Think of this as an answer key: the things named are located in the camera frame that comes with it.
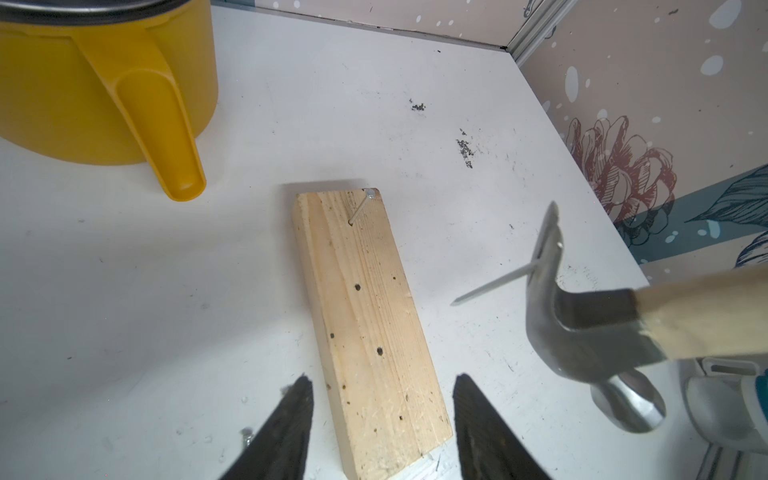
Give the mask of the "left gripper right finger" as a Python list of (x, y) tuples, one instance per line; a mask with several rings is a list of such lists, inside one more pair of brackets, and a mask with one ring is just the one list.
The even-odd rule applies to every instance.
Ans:
[(457, 376), (453, 401), (463, 479), (550, 479), (469, 375)]

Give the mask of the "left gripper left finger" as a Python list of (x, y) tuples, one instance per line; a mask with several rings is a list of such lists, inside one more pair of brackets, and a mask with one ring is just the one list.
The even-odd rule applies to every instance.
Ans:
[(313, 384), (302, 375), (221, 479), (303, 479), (313, 412)]

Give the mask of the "wooden handled claw hammer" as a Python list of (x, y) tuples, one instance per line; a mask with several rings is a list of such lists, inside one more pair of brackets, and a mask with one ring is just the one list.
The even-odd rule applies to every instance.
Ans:
[(666, 417), (660, 392), (640, 367), (766, 353), (766, 265), (636, 290), (568, 292), (556, 280), (564, 249), (558, 217), (551, 203), (534, 248), (528, 340), (556, 374), (589, 385), (620, 429), (647, 433)]

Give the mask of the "wooden block with nails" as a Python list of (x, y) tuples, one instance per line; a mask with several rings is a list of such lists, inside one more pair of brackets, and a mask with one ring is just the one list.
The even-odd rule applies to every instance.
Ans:
[(390, 479), (452, 438), (385, 205), (365, 189), (301, 193), (293, 231), (343, 471)]

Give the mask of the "teal and white round container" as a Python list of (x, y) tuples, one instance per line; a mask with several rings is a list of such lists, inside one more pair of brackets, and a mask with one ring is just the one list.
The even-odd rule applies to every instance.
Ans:
[(709, 442), (767, 454), (767, 372), (750, 360), (705, 357), (704, 374), (685, 384), (685, 401), (697, 431)]

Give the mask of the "yellow pot with glass lid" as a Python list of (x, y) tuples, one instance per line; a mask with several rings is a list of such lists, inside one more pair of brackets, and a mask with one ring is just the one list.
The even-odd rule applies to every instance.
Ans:
[(5, 1), (1, 135), (55, 159), (147, 163), (177, 202), (206, 177), (196, 138), (218, 98), (211, 4)]

